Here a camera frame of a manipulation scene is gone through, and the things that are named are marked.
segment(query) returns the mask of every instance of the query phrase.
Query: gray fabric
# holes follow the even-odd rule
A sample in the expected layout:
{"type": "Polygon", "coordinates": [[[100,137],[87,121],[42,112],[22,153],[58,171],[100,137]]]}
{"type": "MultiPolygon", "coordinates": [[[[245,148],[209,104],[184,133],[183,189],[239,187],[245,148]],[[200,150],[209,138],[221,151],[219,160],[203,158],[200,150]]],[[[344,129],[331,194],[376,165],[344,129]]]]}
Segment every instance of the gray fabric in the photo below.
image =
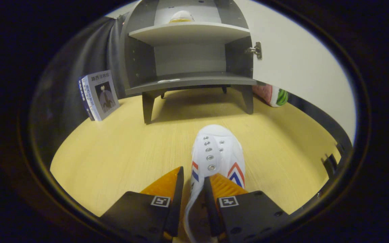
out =
{"type": "Polygon", "coordinates": [[[77,81],[111,70],[118,99],[125,97],[119,76],[118,43],[125,15],[102,17],[76,34],[55,55],[37,85],[29,114],[30,132],[40,157],[50,167],[67,136],[88,118],[77,81]]]}

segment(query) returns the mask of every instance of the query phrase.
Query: wooden surface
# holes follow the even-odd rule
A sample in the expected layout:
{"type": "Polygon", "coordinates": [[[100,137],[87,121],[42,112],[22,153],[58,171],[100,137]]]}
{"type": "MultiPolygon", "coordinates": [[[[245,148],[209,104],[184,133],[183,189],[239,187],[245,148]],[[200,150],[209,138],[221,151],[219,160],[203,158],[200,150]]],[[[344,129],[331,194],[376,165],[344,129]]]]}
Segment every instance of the wooden surface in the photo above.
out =
{"type": "MultiPolygon", "coordinates": [[[[255,98],[254,113],[247,115],[236,90],[178,90],[156,99],[153,123],[145,125],[141,101],[140,96],[119,100],[120,108],[102,122],[85,120],[52,161],[60,185],[97,216],[126,191],[140,192],[178,166],[185,169],[184,210],[191,148],[197,132],[209,124],[230,129],[241,143],[246,190],[262,190],[288,214],[327,181],[321,158],[333,153],[340,159],[334,138],[289,103],[272,108],[255,98]]],[[[179,235],[174,242],[187,240],[182,225],[179,235]]]]}
{"type": "Polygon", "coordinates": [[[167,46],[180,43],[226,44],[250,36],[250,31],[238,26],[211,22],[178,22],[150,26],[128,33],[150,46],[167,46]]]}

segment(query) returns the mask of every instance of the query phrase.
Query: book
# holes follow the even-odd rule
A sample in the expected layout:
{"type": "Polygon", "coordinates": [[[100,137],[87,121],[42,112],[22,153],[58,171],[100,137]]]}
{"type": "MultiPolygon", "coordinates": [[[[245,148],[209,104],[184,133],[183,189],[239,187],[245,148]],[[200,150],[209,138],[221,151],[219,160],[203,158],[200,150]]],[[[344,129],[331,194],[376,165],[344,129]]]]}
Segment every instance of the book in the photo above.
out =
{"type": "Polygon", "coordinates": [[[93,114],[91,113],[91,110],[89,109],[89,106],[88,106],[88,102],[86,101],[86,98],[85,98],[85,93],[83,91],[83,85],[82,85],[82,79],[79,79],[77,84],[79,86],[80,96],[82,97],[82,102],[83,102],[83,106],[85,108],[85,111],[88,113],[88,117],[91,120],[94,120],[93,114]]]}
{"type": "Polygon", "coordinates": [[[81,95],[85,97],[85,109],[91,120],[103,120],[119,107],[110,70],[86,75],[81,84],[81,95]]]}

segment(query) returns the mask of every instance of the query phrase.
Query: white wall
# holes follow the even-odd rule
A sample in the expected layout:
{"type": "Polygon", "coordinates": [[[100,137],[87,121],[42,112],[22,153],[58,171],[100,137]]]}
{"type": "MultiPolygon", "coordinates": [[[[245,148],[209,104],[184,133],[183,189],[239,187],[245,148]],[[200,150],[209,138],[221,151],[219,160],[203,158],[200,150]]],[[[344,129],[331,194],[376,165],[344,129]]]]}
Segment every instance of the white wall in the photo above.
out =
{"type": "Polygon", "coordinates": [[[136,6],[136,4],[138,3],[139,1],[134,1],[132,3],[129,3],[127,5],[124,5],[118,9],[115,9],[114,11],[110,12],[109,14],[106,14],[105,16],[106,17],[110,17],[110,18],[118,18],[120,15],[123,15],[125,14],[126,12],[130,12],[134,6],[136,6]]]}
{"type": "Polygon", "coordinates": [[[345,71],[333,54],[306,29],[279,12],[251,0],[235,0],[249,26],[253,78],[285,89],[329,114],[355,140],[355,100],[345,71]]]}

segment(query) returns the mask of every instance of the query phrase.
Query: gray shelf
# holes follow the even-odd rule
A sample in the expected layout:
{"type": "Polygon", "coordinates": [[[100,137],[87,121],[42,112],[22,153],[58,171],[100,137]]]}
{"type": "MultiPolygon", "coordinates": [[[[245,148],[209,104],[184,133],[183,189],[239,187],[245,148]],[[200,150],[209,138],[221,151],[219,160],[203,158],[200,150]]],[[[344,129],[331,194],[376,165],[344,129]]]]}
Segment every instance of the gray shelf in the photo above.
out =
{"type": "Polygon", "coordinates": [[[197,72],[197,73],[184,73],[184,74],[170,74],[158,76],[154,80],[147,80],[143,84],[126,89],[125,92],[129,94],[153,91],[158,89],[169,89],[176,87],[190,87],[198,85],[265,85],[262,82],[254,80],[252,78],[243,77],[240,75],[228,73],[228,72],[197,72]],[[173,80],[180,79],[178,81],[168,81],[158,83],[161,80],[173,80]]]}
{"type": "Polygon", "coordinates": [[[222,23],[179,22],[149,26],[128,33],[150,46],[168,46],[180,43],[226,44],[250,36],[249,29],[222,23]]]}

